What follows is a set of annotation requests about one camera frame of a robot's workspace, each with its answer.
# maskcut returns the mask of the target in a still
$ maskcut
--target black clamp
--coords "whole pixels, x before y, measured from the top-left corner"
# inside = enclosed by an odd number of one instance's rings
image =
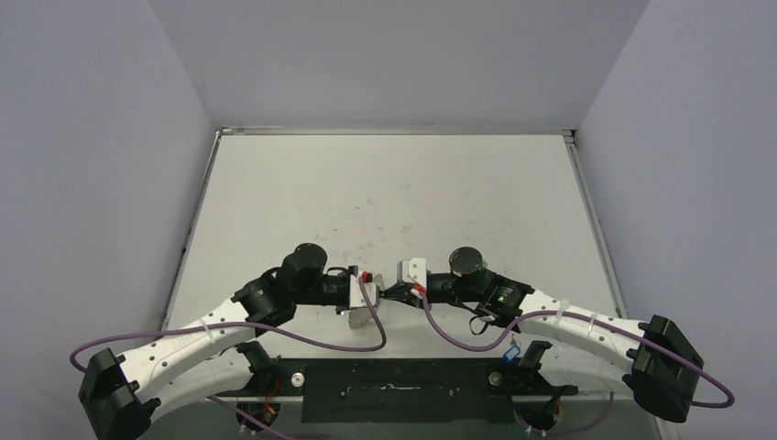
[[[127,440],[140,437],[151,426],[151,414],[161,405],[159,399],[141,402],[137,382],[127,382],[110,348],[89,359],[78,399],[86,411],[98,440]]]
[[[704,366],[704,360],[670,319],[654,315],[650,323],[640,323],[644,338],[681,358]],[[631,374],[623,381],[634,391],[634,401],[645,411],[663,420],[681,424],[688,418],[699,376],[658,351],[640,344],[626,354],[634,359]]]

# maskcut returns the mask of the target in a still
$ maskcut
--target gray wall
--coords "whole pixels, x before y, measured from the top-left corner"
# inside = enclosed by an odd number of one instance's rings
[[[648,0],[149,0],[217,125],[578,127]]]
[[[653,0],[578,133],[629,312],[674,318],[739,399],[693,410],[686,439],[777,434],[775,17]]]
[[[0,426],[93,438],[69,352],[157,327],[213,131],[146,1],[0,12]]]

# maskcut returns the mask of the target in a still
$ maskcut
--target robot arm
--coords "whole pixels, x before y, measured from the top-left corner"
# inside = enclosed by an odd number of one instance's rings
[[[454,251],[449,264],[450,273],[428,274],[423,258],[403,261],[399,264],[399,282],[382,297],[424,307],[437,333],[471,351],[496,347],[510,330],[583,350],[593,356],[553,347],[538,363],[540,374],[553,386],[575,385],[589,391],[633,395],[653,415],[676,423],[686,420],[698,374],[629,337],[647,339],[702,368],[702,358],[672,321],[656,315],[645,323],[576,307],[486,269],[480,252],[472,247]],[[489,325],[505,328],[505,332],[488,346],[458,343],[433,321],[429,310],[432,303],[466,308]],[[465,303],[476,306],[469,308]]]
[[[247,352],[240,354],[245,347],[240,344],[288,322],[298,303],[335,305],[344,311],[365,307],[366,300],[377,302],[376,284],[359,282],[357,267],[329,275],[323,273],[325,264],[323,249],[300,245],[279,268],[250,281],[186,327],[119,355],[110,348],[93,355],[79,400],[97,437],[137,438],[152,421],[183,404],[243,388],[257,368],[246,368],[250,359]],[[235,345],[236,351],[229,349]]]
[[[564,345],[534,341],[520,362],[497,367],[504,375],[503,387],[512,395],[520,394],[515,390],[541,395],[558,390],[611,391],[632,395],[643,409],[665,420],[685,421],[699,375],[629,337],[641,337],[702,368],[702,359],[672,321],[653,316],[644,323],[573,306],[486,269],[480,253],[471,247],[457,249],[449,262],[450,272],[433,274],[427,272],[423,258],[402,261],[399,282],[380,291],[371,279],[360,280],[356,267],[324,272],[323,249],[300,245],[279,268],[250,281],[200,320],[119,355],[110,348],[93,355],[79,399],[100,440],[134,439],[162,415],[215,393],[243,389],[252,378],[272,370],[261,346],[246,341],[270,330],[283,333],[277,327],[293,318],[297,304],[334,306],[342,312],[391,300],[423,307],[441,336],[471,351],[496,347],[509,331]],[[433,321],[434,303],[466,308],[505,330],[489,346],[462,345]]]

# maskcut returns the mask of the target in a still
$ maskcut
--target white tabletop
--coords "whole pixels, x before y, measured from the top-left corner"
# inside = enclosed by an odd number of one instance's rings
[[[222,137],[169,327],[186,325],[278,266],[300,243],[329,255],[328,266],[358,265],[396,280],[397,263],[427,258],[448,270],[450,253],[479,249],[488,268],[575,305],[615,314],[592,227],[561,136],[316,135]],[[435,305],[454,336],[476,344],[469,312]],[[332,352],[277,335],[271,356],[437,358],[473,354],[443,341],[407,305],[384,302],[386,348]],[[373,345],[373,324],[351,330],[333,307],[300,306],[287,330],[322,341]],[[520,335],[526,346],[536,337]]]

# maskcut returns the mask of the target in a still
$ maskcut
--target bolt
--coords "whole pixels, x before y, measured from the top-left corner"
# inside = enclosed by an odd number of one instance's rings
[[[302,373],[294,373],[291,375],[291,385],[294,388],[299,388],[305,383],[305,376]]]
[[[502,384],[502,374],[498,371],[494,371],[493,373],[488,375],[488,383],[491,385],[498,387]]]

